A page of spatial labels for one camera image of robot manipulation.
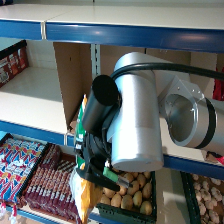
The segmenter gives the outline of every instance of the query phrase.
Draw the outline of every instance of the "potato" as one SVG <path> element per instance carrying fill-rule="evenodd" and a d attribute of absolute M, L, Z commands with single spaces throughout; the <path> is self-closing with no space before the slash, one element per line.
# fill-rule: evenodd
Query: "potato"
<path fill-rule="evenodd" d="M 103 192 L 104 194 L 108 197 L 108 198 L 112 198 L 115 195 L 115 191 L 112 191 L 110 189 L 107 188 L 103 188 Z"/>
<path fill-rule="evenodd" d="M 128 191 L 127 191 L 127 194 L 129 194 L 131 196 L 134 195 L 134 193 L 139 190 L 139 183 L 137 180 L 133 181 L 132 185 L 133 185 L 133 187 L 129 187 Z"/>
<path fill-rule="evenodd" d="M 131 172 L 132 176 L 136 178 L 138 176 L 138 172 Z"/>
<path fill-rule="evenodd" d="M 127 192 L 127 188 L 120 186 L 120 191 L 118 192 L 121 196 L 124 196 Z"/>
<path fill-rule="evenodd" d="M 133 200 L 131 195 L 125 195 L 121 201 L 121 208 L 131 210 L 133 207 Z"/>
<path fill-rule="evenodd" d="M 121 206 L 121 196 L 117 193 L 111 199 L 111 206 L 120 208 Z"/>
<path fill-rule="evenodd" d="M 145 199 L 149 199 L 150 195 L 152 193 L 152 184 L 151 183 L 147 183 L 145 185 L 145 187 L 142 190 L 142 196 Z"/>
<path fill-rule="evenodd" d="M 140 188 L 143 188 L 145 186 L 145 183 L 146 183 L 146 178 L 143 174 L 140 173 L 137 177 L 137 181 L 139 183 Z"/>
<path fill-rule="evenodd" d="M 100 200 L 100 203 L 103 203 L 103 204 L 106 204 L 106 205 L 110 205 L 110 199 L 105 194 L 103 194 L 102 198 Z"/>
<path fill-rule="evenodd" d="M 129 183 L 131 183 L 134 180 L 134 177 L 130 173 L 126 173 L 124 175 L 124 178 L 126 178 L 129 181 Z"/>
<path fill-rule="evenodd" d="M 142 204 L 142 192 L 137 191 L 133 197 L 133 203 L 136 207 L 140 208 Z"/>
<path fill-rule="evenodd" d="M 151 177 L 151 173 L 150 172 L 144 172 L 144 176 L 149 179 Z"/>
<path fill-rule="evenodd" d="M 140 213 L 150 215 L 152 213 L 152 204 L 149 201 L 144 201 L 140 208 Z"/>
<path fill-rule="evenodd" d="M 117 173 L 119 173 L 119 172 L 120 172 L 119 170 L 117 170 L 117 169 L 115 169 L 115 168 L 113 168 L 113 171 L 115 171 L 115 172 L 117 172 Z"/>

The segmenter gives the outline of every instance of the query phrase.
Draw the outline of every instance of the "shelf bracket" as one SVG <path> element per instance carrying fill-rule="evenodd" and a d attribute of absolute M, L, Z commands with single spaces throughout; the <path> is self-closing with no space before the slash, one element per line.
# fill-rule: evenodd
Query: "shelf bracket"
<path fill-rule="evenodd" d="M 92 78 L 95 79 L 101 75 L 100 67 L 100 45 L 91 44 Z"/>

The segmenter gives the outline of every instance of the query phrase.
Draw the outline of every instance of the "blue shelf edge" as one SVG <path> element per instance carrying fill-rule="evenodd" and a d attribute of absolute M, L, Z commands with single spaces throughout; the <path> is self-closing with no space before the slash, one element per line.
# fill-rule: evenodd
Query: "blue shelf edge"
<path fill-rule="evenodd" d="M 8 212 L 12 212 L 12 207 L 6 206 L 6 210 Z M 26 212 L 26 211 L 23 211 L 23 210 L 20 210 L 20 209 L 17 209 L 17 214 L 21 215 L 25 218 L 32 219 L 32 220 L 35 220 L 37 222 L 44 223 L 44 224 L 60 224 L 59 222 L 55 222 L 55 221 L 43 218 L 41 216 Z"/>
<path fill-rule="evenodd" d="M 97 221 L 99 223 L 122 224 L 120 222 L 116 222 L 116 221 L 113 221 L 113 220 L 110 220 L 110 219 L 106 219 L 104 217 L 101 217 L 100 215 L 95 214 L 95 213 L 90 213 L 89 218 L 92 219 L 92 220 L 95 220 L 95 221 Z"/>
<path fill-rule="evenodd" d="M 42 40 L 40 22 L 0 20 L 0 31 L 0 37 Z"/>
<path fill-rule="evenodd" d="M 74 135 L 67 135 L 67 146 L 75 147 L 74 145 Z"/>
<path fill-rule="evenodd" d="M 12 212 L 12 207 L 6 206 L 6 210 L 8 212 Z M 35 215 L 33 213 L 26 212 L 26 211 L 23 211 L 23 210 L 20 210 L 20 209 L 17 209 L 17 214 L 21 215 L 25 218 L 32 219 L 32 220 L 35 220 L 37 222 L 44 223 L 44 224 L 60 224 L 59 222 L 55 222 L 55 221 L 52 221 L 50 219 L 46 219 L 46 218 L 43 218 L 41 216 Z M 89 219 L 95 220 L 95 221 L 100 222 L 100 223 L 120 224 L 119 222 L 115 222 L 115 221 L 103 218 L 100 215 L 95 214 L 95 213 L 90 213 Z"/>
<path fill-rule="evenodd" d="M 64 145 L 64 135 L 23 125 L 0 121 L 0 130 L 11 134 L 22 135 L 42 141 Z"/>
<path fill-rule="evenodd" d="M 224 180 L 224 166 L 164 155 L 164 167 Z"/>
<path fill-rule="evenodd" d="M 224 53 L 224 30 L 46 23 L 50 41 Z"/>

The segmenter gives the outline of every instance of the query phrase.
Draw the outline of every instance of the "snack package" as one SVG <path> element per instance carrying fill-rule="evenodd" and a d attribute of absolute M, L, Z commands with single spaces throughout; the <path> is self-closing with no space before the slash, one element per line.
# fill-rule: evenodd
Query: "snack package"
<path fill-rule="evenodd" d="M 84 167 L 85 164 L 83 163 L 80 169 L 84 169 Z M 103 188 L 82 179 L 78 173 L 76 173 L 76 169 L 74 169 L 71 174 L 69 184 L 78 210 L 78 215 L 82 223 L 86 224 L 89 214 L 101 200 Z"/>
<path fill-rule="evenodd" d="M 85 129 L 82 126 L 82 117 L 84 114 L 86 103 L 87 103 L 87 98 L 86 98 L 86 95 L 84 95 L 82 105 L 79 109 L 79 114 L 78 114 L 77 123 L 76 123 L 76 127 L 75 127 L 75 136 L 76 136 L 75 137 L 75 149 L 81 149 L 83 137 L 86 133 Z"/>

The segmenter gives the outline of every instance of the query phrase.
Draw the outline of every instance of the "black cable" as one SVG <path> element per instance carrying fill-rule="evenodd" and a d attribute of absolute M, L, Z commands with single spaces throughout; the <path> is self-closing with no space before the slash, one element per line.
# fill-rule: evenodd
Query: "black cable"
<path fill-rule="evenodd" d="M 111 74 L 111 78 L 113 80 L 116 80 L 121 75 L 125 75 L 124 73 L 137 70 L 168 70 L 175 72 L 184 72 L 224 81 L 224 73 L 204 68 L 197 68 L 193 66 L 172 63 L 138 63 L 127 65 L 113 72 Z"/>

